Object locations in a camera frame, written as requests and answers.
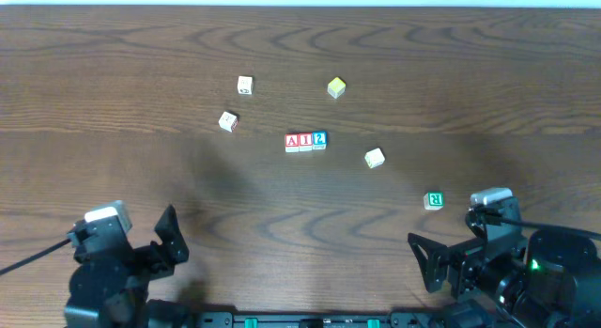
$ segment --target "blue block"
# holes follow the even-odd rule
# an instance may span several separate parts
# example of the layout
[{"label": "blue block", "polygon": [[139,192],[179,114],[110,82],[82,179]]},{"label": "blue block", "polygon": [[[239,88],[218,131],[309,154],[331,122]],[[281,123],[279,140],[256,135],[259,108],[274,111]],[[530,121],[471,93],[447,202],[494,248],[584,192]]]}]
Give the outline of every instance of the blue block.
[{"label": "blue block", "polygon": [[326,149],[328,145],[328,136],[325,132],[313,132],[313,150]]}]

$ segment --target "wooden table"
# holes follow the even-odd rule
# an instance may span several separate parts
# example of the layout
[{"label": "wooden table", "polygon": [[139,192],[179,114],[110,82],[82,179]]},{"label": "wooden table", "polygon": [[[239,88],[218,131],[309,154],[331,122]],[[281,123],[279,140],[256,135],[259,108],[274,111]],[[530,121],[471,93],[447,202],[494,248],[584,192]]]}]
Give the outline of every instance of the wooden table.
[{"label": "wooden table", "polygon": [[[511,187],[528,220],[601,231],[600,41],[595,10],[3,7],[0,266],[114,199],[148,244],[173,203],[190,261],[151,297],[450,303],[406,238],[470,238],[470,193]],[[285,133],[318,130],[327,150],[285,153]],[[386,163],[369,169],[376,147]],[[428,190],[443,210],[424,210]],[[72,254],[1,277],[0,326],[62,326]]]}]

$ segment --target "black mount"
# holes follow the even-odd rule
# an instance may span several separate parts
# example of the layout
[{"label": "black mount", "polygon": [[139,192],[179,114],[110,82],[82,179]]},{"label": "black mount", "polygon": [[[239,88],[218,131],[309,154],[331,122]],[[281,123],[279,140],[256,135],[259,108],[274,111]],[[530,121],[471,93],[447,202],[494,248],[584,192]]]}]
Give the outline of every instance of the black mount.
[{"label": "black mount", "polygon": [[527,241],[521,228],[484,221],[491,217],[520,221],[517,198],[511,196],[489,206],[470,208],[466,224],[476,237],[451,247],[408,234],[408,243],[420,265],[427,291],[440,290],[448,274],[453,297],[459,301],[467,300],[479,293],[476,276],[488,261],[501,255],[517,260],[524,258]]},{"label": "black mount", "polygon": [[80,221],[67,234],[81,266],[69,282],[65,307],[69,327],[113,327],[139,320],[148,296],[148,283],[173,275],[190,254],[176,210],[167,207],[155,225],[162,244],[133,249],[116,216],[91,223]]}]

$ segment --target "white block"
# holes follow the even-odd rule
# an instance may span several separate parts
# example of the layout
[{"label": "white block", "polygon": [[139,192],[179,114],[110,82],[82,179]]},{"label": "white block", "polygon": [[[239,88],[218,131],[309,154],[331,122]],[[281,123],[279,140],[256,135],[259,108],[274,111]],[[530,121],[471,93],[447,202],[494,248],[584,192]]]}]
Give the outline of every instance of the white block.
[{"label": "white block", "polygon": [[442,192],[428,192],[424,195],[424,208],[429,211],[439,210],[444,207]]},{"label": "white block", "polygon": [[299,151],[313,150],[313,134],[312,133],[301,133],[299,134]]},{"label": "white block", "polygon": [[223,112],[219,119],[219,126],[228,132],[233,132],[236,125],[238,125],[238,117],[229,112]]},{"label": "white block", "polygon": [[253,77],[238,77],[238,93],[253,94]]},{"label": "white block", "polygon": [[384,160],[386,159],[380,148],[370,150],[365,154],[365,161],[367,161],[369,168],[378,167],[379,165],[384,164]]}]

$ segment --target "black cable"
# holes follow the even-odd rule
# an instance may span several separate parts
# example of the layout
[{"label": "black cable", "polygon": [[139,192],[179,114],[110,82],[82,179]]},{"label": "black cable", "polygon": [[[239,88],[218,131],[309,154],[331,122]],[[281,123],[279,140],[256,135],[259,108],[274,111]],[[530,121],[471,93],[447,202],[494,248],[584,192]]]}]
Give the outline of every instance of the black cable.
[{"label": "black cable", "polygon": [[23,260],[21,260],[21,261],[19,261],[19,262],[15,263],[15,264],[13,264],[13,265],[10,265],[10,266],[8,266],[8,267],[6,267],[6,268],[4,268],[4,269],[0,270],[0,276],[2,276],[2,275],[4,275],[4,274],[6,274],[6,273],[8,273],[8,272],[12,272],[12,271],[16,270],[17,268],[20,268],[20,267],[22,267],[22,266],[26,265],[26,264],[27,264],[27,263],[29,263],[29,262],[33,262],[33,261],[37,260],[38,258],[42,258],[42,257],[44,257],[44,256],[46,256],[46,255],[48,255],[48,254],[52,253],[52,252],[53,252],[53,251],[55,251],[56,249],[58,249],[58,248],[60,248],[60,247],[64,246],[65,244],[67,244],[67,243],[69,243],[69,242],[71,242],[71,240],[69,240],[69,239],[65,239],[65,240],[63,240],[62,242],[59,242],[59,243],[57,243],[57,244],[55,244],[55,245],[53,245],[53,246],[51,246],[51,247],[49,247],[49,248],[46,248],[46,249],[44,249],[43,251],[41,251],[41,252],[39,252],[39,253],[37,253],[37,254],[35,254],[35,255],[32,255],[32,256],[31,256],[31,257],[29,257],[29,258],[23,259]]},{"label": "black cable", "polygon": [[601,234],[591,232],[588,230],[584,230],[584,229],[575,229],[575,228],[570,228],[570,227],[566,227],[566,226],[545,225],[545,224],[526,222],[526,221],[516,221],[516,220],[510,220],[510,219],[503,219],[503,218],[499,218],[499,217],[491,216],[491,215],[487,215],[486,220],[487,220],[487,222],[488,221],[497,222],[497,223],[502,222],[507,225],[556,231],[556,232],[561,232],[561,233],[571,234],[571,235],[578,235],[581,237],[601,241]]}]

